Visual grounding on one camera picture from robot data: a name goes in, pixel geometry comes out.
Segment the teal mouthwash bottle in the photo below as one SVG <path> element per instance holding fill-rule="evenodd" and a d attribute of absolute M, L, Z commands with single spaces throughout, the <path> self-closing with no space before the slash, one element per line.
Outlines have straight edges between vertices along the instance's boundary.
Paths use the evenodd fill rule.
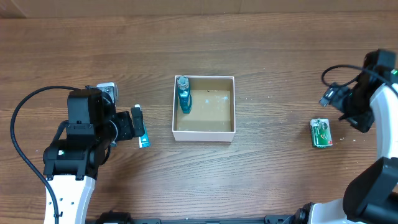
<path fill-rule="evenodd" d="M 188 77 L 183 75 L 177 78 L 177 91 L 182 112 L 189 114 L 192 110 L 192 95 Z"/>

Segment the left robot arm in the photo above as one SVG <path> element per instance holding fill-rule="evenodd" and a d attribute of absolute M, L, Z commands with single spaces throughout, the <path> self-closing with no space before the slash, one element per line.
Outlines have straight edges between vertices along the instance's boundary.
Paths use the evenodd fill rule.
<path fill-rule="evenodd" d="M 117 112 L 114 99 L 104 89 L 73 90 L 67 100 L 68 122 L 44 151 L 46 193 L 45 223 L 84 223 L 108 150 L 118 141 L 144 135 L 142 110 Z"/>

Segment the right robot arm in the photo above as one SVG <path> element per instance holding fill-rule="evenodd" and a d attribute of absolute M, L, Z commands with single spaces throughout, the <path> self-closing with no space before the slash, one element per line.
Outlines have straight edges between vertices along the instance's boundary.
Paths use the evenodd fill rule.
<path fill-rule="evenodd" d="M 327 83 L 320 98 L 341 120 L 366 133 L 376 127 L 376 161 L 352 180 L 342 198 L 308 203 L 286 223 L 397 223 L 397 69 L 396 53 L 378 49 L 366 54 L 359 75 L 347 83 Z"/>

